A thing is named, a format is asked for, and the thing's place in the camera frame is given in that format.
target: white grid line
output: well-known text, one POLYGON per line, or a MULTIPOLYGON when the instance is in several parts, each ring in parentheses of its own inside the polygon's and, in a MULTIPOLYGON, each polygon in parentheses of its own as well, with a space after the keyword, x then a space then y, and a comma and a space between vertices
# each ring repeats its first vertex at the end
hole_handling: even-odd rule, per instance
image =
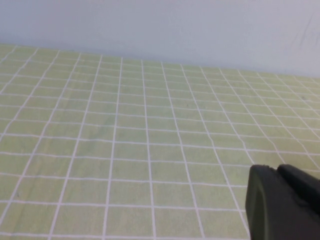
POLYGON ((196 212, 196 217, 197 217, 198 224, 199 224, 199 230, 200 230, 202 238, 204 238, 205 237, 205 231, 204 231, 204 228, 203 228, 203 225, 202 225, 202 221, 201 221, 201 217, 200 217, 200 213, 199 213, 199 210, 198 210, 196 195, 195 195, 195 192, 194 192, 194 188, 192 186, 192 181, 191 181, 191 178, 190 178, 188 163, 187 163, 187 159, 186 159, 184 148, 183 148, 183 142, 182 142, 182 138, 181 138, 180 133, 179 133, 179 127, 178 127, 178 123, 177 123, 177 120, 176 120, 176 114, 175 114, 174 107, 173 107, 173 104, 172 104, 171 94, 170 94, 170 91, 169 91, 169 88, 168 88, 167 78, 165 76, 165 69, 164 69, 164 65, 163 65, 162 62, 161 62, 161 66, 162 66, 162 71, 163 71, 163 75, 164 75, 165 85, 166 85, 166 88, 167 88, 167 91, 168 91, 169 101, 170 101, 170 104, 171 104, 171 110, 172 110, 172 114, 173 114, 173 118, 174 118, 174 124, 175 124, 175 127, 177 129, 177 134, 178 134, 179 143, 180 143, 179 145, 180 145, 180 149, 181 149, 181 153, 182 153, 182 157, 183 157, 186 176, 187 176, 189 187, 190 187, 190 190, 191 190, 193 205, 194 205, 194 207, 196 209, 195 212, 196 212))
POLYGON ((120 64, 120 72, 119 72, 119 84, 118 84, 118 95, 116 100, 116 108, 115 108, 115 120, 114 120, 114 129, 113 129, 113 136, 112 136, 112 148, 111 148, 111 160, 109 166, 109 179, 108 179, 108 186, 106 192, 106 200, 105 200, 105 211, 104 211, 104 218, 103 218, 103 230, 102 230, 102 240, 106 239, 107 235, 107 222, 108 222, 108 212, 109 212, 109 201, 110 201, 110 190, 111 190, 111 179, 112 179, 112 172, 113 172, 113 163, 115 157, 115 145, 116 145, 116 133, 117 133, 117 121, 118 121, 118 109, 119 109, 119 99, 120 99, 120 86, 121 86, 121 75, 122 75, 122 66, 123 66, 123 58, 121 58, 120 64))
POLYGON ((229 182, 227 173, 226 173, 226 171, 225 171, 225 169, 224 169, 224 167, 223 167, 223 165, 222 165, 222 163, 221 163, 221 160, 220 160, 220 157, 219 157, 219 155, 218 155, 218 153, 217 153, 217 150, 215 149, 215 142, 214 142, 213 138, 211 137, 211 135, 210 135, 210 133, 209 133, 209 131, 208 131, 208 128, 207 128, 207 126, 206 126, 206 124, 205 124, 205 122, 204 122, 203 116, 201 115, 199 106, 198 106, 197 101, 196 101, 196 98, 195 98, 195 96, 194 96, 194 94, 193 94, 193 92, 192 92, 191 86, 190 86, 190 84, 189 84, 189 82, 188 82, 188 79, 187 79, 187 76, 186 76, 186 74, 185 74, 184 68, 183 68, 182 65, 180 65, 180 66, 181 66, 182 72, 183 72, 183 74, 184 74, 184 77, 185 77, 185 79, 186 79, 186 82, 187 82, 187 84, 188 84, 188 86, 189 86, 191 95, 192 95, 192 97, 193 97, 193 100, 194 100, 194 102, 195 102, 195 105, 196 105, 196 107, 197 107, 197 110, 198 110, 198 112, 199 112, 199 115, 200 115, 200 117, 201 117, 201 120, 202 120, 202 122, 203 122, 205 131, 206 131, 206 134, 207 134, 207 136, 209 137, 209 139, 210 139, 210 141, 211 141, 211 145, 212 145, 212 148, 213 148, 215 157, 216 157, 216 159, 217 159, 217 161, 218 161, 218 163, 219 163, 219 165, 220 165, 221 171, 222 171, 223 176, 224 176, 224 178, 225 178, 225 181, 226 181, 226 183, 227 183, 227 185, 228 185, 228 188, 229 188, 230 193, 231 193, 231 195, 232 195, 232 198, 233 198, 233 201, 234 201, 234 203, 235 203, 235 206, 236 206, 236 208, 237 208, 237 210, 238 210, 238 212, 239 212, 241 221, 242 221, 242 223, 243 223, 243 227, 244 227, 247 235, 250 236, 250 232, 249 232, 249 228, 247 227, 246 220, 245 220, 243 214, 242 214, 241 211, 240 211, 239 203, 238 203, 238 201, 237 201, 237 199, 236 199, 236 196, 235 196, 234 191, 232 190, 232 188, 231 188, 231 186, 230 186, 230 182, 229 182))
MULTIPOLYGON (((250 168, 249 165, 225 165, 231 167, 243 167, 243 168, 250 168)), ((316 170, 308 170, 311 172, 320 173, 320 171, 316 170)), ((11 176, 11 177, 21 177, 22 175, 19 174, 12 174, 12 173, 1 173, 0 175, 3 176, 11 176)), ((27 179, 60 179, 65 180, 65 176, 49 176, 49 175, 25 175, 23 176, 27 179)), ((108 182, 108 178, 96 178, 96 177, 69 177, 68 180, 75 180, 75 181, 101 181, 101 182, 108 182)), ((148 184, 150 183, 149 180, 135 180, 135 179, 120 179, 120 178, 113 178, 110 180, 111 182, 124 182, 124 183, 142 183, 148 184)), ((179 182, 179 181, 151 181, 152 184, 173 184, 173 185, 189 185, 188 182, 179 182)), ((207 183, 207 182, 192 182, 192 185, 202 185, 202 186, 209 186, 209 187, 228 187, 226 184, 217 184, 217 183, 207 183)), ((247 185, 230 185, 232 188, 247 188, 247 185)))
MULTIPOLYGON (((72 110, 72 109, 69 109, 68 111, 70 112, 78 112, 77 110, 72 110)), ((115 115, 114 113, 103 113, 103 112, 95 112, 95 111, 88 111, 88 113, 90 114, 101 114, 101 115, 115 115)), ((139 117, 139 118, 142 118, 144 117, 144 115, 133 115, 133 114, 123 114, 123 113, 118 113, 118 115, 120 116, 127 116, 127 117, 139 117)), ((148 119, 167 119, 167 120, 173 120, 172 117, 163 117, 163 116, 147 116, 148 119)), ((187 118, 180 118, 180 117, 176 117, 177 120, 190 120, 190 119, 187 119, 187 118)), ((11 118, 5 118, 5 117, 0 117, 0 120, 8 120, 10 121, 11 118)), ((17 119, 16 121, 19 121, 19 122, 39 122, 39 123, 46 123, 47 121, 45 120, 28 120, 28 119, 17 119)), ((197 120, 197 119, 191 119, 190 121, 193 121, 193 122, 202 122, 201 120, 197 120)), ((222 123, 222 124, 227 124, 228 122, 227 121, 210 121, 210 120, 205 120, 204 121, 205 123, 222 123)), ((52 124, 74 124, 74 125, 80 125, 81 123, 79 122, 70 122, 70 121, 51 121, 50 123, 52 124)), ((251 123, 233 123, 234 125, 246 125, 246 126, 257 126, 256 124, 251 124, 251 123)), ((88 126, 97 126, 97 127, 101 127, 101 126, 104 126, 104 127, 112 127, 113 125, 112 124, 109 124, 109 125, 104 125, 104 124, 93 124, 93 123, 85 123, 84 125, 88 125, 88 126)), ((266 125, 266 124, 259 124, 260 126, 262 127, 280 127, 279 125, 266 125)), ((118 128, 128 128, 128 129, 144 129, 144 128, 139 128, 139 127, 124 127, 124 126, 121 126, 121 127, 118 127, 118 128)), ((296 126, 286 126, 287 129, 297 129, 297 130, 309 130, 308 127, 296 127, 296 126)), ((154 130, 154 131, 164 131, 164 132, 171 132, 172 130, 169 130, 169 129, 161 129, 161 128, 149 128, 149 130, 154 130)), ((181 133, 183 132, 186 132, 186 133, 197 133, 197 131, 185 131, 185 130, 180 130, 181 133)), ((270 138, 287 138, 287 137, 274 137, 274 136, 270 136, 270 138)))
POLYGON ((157 237, 157 229, 156 229, 156 217, 155 217, 155 202, 154 202, 154 190, 152 185, 152 169, 151 169, 151 155, 150 155, 150 144, 149 144, 149 131, 148 131, 148 117, 147 117, 147 100, 146 100, 146 86, 145 86, 145 78, 144 78, 144 63, 141 60, 141 71, 142 71, 142 83, 143 83, 143 100, 144 100, 144 120, 145 120, 145 135, 146 135, 146 150, 147 150, 147 158, 148 158, 148 169, 149 169, 149 185, 150 185, 150 201, 151 201, 151 216, 152 216, 152 234, 153 239, 155 240, 157 237))
MULTIPOLYGON (((9 201, 0 200, 0 203, 8 203, 9 201)), ((12 203, 16 204, 32 204, 32 205, 51 205, 51 206, 78 206, 78 207, 116 207, 116 208, 144 208, 151 209, 152 205, 134 205, 134 204, 102 204, 102 203, 89 203, 89 202, 50 202, 50 201, 22 201, 22 200, 13 200, 12 203)), ((179 210, 196 210, 194 207, 188 206, 154 206, 155 209, 179 209, 179 210)), ((238 209, 233 208, 213 208, 213 207, 198 207, 201 211, 224 211, 224 212, 238 212, 238 209)))

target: green grid mat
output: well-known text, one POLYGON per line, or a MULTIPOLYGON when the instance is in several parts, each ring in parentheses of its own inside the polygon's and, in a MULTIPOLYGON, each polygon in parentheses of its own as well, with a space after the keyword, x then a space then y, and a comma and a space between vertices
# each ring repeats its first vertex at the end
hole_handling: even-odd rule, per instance
POLYGON ((320 178, 320 79, 0 44, 0 239, 249 239, 252 164, 320 178))

